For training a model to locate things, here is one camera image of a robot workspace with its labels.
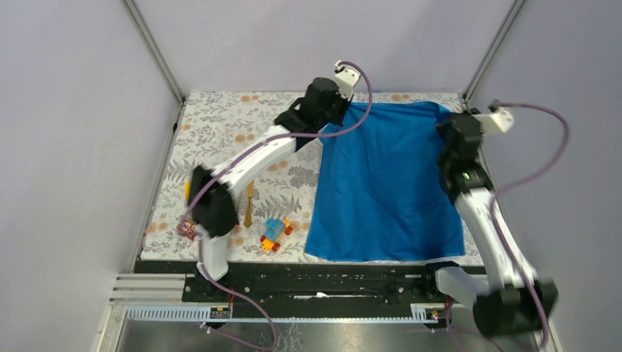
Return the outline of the blue cloth napkin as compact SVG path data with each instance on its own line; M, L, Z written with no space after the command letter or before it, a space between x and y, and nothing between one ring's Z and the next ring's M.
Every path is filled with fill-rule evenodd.
M439 182L433 102L353 103L323 139L305 252L331 261L420 261L461 256L464 231Z

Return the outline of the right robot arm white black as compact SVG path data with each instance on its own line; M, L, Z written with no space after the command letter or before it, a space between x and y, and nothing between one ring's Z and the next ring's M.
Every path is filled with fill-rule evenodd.
M494 200L498 192L478 161L483 138L508 132L511 112L474 110L452 113L436 127L443 145L438 159L440 183L468 227L485 266L487 280L476 279L455 263L441 264L424 278L420 290L428 301L445 296L469 307L485 337L539 331L546 339L548 318L557 298L556 285L539 278L522 254Z

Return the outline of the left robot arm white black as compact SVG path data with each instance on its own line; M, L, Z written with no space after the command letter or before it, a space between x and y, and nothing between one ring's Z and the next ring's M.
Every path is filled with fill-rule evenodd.
M359 74L315 78L304 96L279 114L253 144L212 169L197 166L191 174L186 215L197 224L199 260L204 276L199 290L209 301L227 294L228 241L238 224L235 200L263 171L316 138L327 124L342 123Z

